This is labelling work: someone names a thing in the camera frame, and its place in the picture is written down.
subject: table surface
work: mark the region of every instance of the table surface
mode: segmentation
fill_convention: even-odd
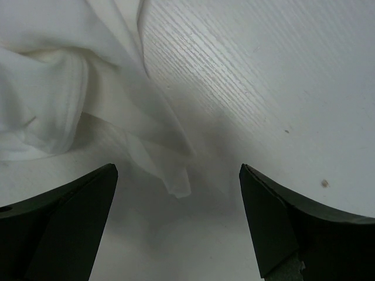
[[[190,197],[167,195],[130,163],[122,131],[83,115],[69,153],[0,163],[0,205],[115,163],[118,187],[90,280],[119,281],[260,280],[242,163],[375,217],[375,2],[304,2],[145,1],[145,65],[197,150]]]

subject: white cloth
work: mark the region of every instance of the white cloth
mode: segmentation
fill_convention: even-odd
[[[178,197],[193,150],[143,67],[140,0],[0,0],[0,160],[66,152],[82,111]]]

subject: crumpled white fabric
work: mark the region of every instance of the crumpled white fabric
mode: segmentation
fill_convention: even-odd
[[[190,193],[193,150],[143,66],[141,0],[0,0],[0,160],[64,153],[82,112],[124,128],[133,160]]]

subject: wood grain texture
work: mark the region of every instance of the wood grain texture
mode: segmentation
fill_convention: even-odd
[[[227,194],[244,162],[375,217],[374,12],[370,0],[146,2],[145,64],[198,151],[195,175]]]

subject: dark spot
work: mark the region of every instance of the dark spot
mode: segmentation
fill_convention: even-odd
[[[324,187],[324,188],[329,187],[329,183],[328,183],[327,180],[322,180],[321,185],[322,185],[322,187]]]

